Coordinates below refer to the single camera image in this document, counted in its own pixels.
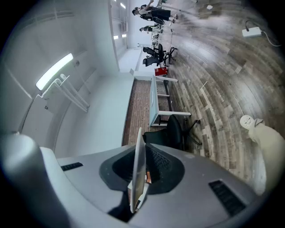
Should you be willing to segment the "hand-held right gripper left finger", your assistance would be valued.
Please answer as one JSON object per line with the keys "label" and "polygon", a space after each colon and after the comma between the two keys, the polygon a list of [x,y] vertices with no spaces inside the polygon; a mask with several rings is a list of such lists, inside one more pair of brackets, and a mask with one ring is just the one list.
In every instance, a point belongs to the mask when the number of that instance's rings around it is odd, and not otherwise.
{"label": "hand-held right gripper left finger", "polygon": [[122,222],[108,212],[120,204],[123,193],[108,188],[99,175],[101,163],[130,146],[78,157],[57,159],[45,147],[40,151],[45,170],[59,209],[49,209],[59,221],[53,228],[134,228],[131,222]]}

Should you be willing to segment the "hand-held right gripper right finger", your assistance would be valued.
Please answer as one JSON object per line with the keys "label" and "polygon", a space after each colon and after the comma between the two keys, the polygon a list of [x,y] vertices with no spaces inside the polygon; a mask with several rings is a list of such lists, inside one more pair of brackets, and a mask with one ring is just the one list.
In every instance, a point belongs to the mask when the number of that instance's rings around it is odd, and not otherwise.
{"label": "hand-held right gripper right finger", "polygon": [[[148,195],[133,225],[139,228],[240,228],[250,221],[263,206],[266,196],[253,189],[212,160],[154,145],[184,165],[185,174],[172,191]],[[210,183],[223,182],[245,205],[245,209],[230,216],[219,201]]]}

